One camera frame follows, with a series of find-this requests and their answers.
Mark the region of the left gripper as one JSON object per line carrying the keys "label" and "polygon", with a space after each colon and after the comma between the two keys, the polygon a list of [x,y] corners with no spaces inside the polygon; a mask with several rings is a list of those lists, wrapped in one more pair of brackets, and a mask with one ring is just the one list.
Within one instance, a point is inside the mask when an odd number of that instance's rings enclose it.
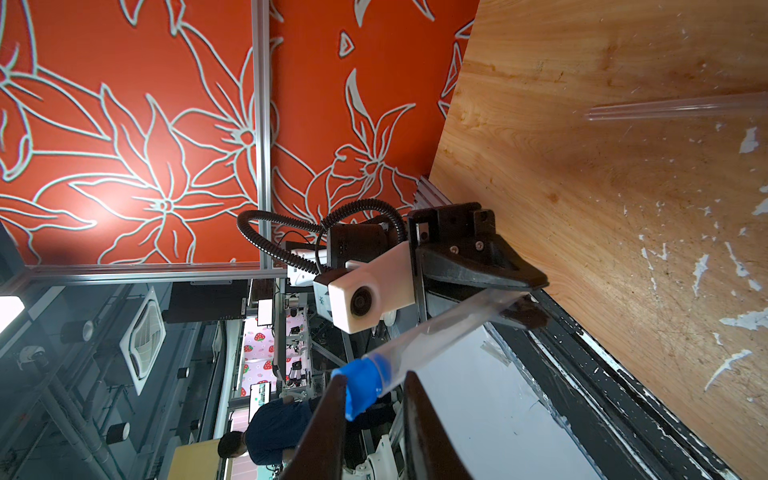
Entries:
{"label": "left gripper", "polygon": [[[478,203],[428,207],[407,216],[409,252],[418,321],[485,288],[532,291],[549,285],[547,275],[524,260],[500,235],[493,215]],[[531,296],[504,309],[497,323],[519,330],[548,324],[549,315]]]}

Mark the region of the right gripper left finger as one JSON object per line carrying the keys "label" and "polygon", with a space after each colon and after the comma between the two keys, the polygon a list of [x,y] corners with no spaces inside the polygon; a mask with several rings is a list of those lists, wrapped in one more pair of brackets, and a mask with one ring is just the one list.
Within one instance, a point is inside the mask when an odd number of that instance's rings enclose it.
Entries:
{"label": "right gripper left finger", "polygon": [[346,377],[334,376],[282,479],[341,479],[346,432]]}

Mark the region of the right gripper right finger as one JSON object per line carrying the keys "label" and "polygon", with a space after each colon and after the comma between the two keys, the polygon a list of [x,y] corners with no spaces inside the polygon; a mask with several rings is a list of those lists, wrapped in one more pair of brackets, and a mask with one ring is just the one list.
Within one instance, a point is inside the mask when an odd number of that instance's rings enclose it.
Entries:
{"label": "right gripper right finger", "polygon": [[407,373],[403,387],[406,478],[471,479],[416,372]]}

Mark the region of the glass test tube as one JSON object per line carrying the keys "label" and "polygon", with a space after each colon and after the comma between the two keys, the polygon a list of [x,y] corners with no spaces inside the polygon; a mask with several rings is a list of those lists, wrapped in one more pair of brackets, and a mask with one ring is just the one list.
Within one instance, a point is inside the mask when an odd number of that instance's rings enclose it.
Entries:
{"label": "glass test tube", "polygon": [[767,113],[767,92],[604,105],[591,108],[588,121],[692,118]]}
{"label": "glass test tube", "polygon": [[391,362],[390,391],[402,383],[409,371],[415,371],[427,365],[444,350],[498,316],[524,295],[523,292],[516,291],[483,290],[377,348],[367,356],[380,355]]}

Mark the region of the blue stopper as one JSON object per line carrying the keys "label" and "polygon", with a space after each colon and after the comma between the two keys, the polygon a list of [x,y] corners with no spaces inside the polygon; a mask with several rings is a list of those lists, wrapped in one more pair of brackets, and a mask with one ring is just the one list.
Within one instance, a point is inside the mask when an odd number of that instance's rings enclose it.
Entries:
{"label": "blue stopper", "polygon": [[346,379],[345,418],[352,421],[389,392],[392,365],[380,355],[367,356],[335,369],[335,377]]}

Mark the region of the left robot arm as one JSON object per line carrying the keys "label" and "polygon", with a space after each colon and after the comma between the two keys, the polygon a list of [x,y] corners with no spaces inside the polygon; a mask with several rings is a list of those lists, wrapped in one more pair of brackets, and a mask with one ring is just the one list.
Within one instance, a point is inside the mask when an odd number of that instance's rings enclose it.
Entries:
{"label": "left robot arm", "polygon": [[[284,479],[466,479],[417,372],[490,321],[531,330],[546,324],[530,295],[546,275],[497,233],[477,203],[400,214],[378,199],[355,200],[317,223],[273,212],[239,214],[240,233],[262,253],[313,277],[316,310],[356,333],[415,307],[418,324],[336,369]],[[394,426],[359,467],[344,464],[349,423],[394,389]]]}

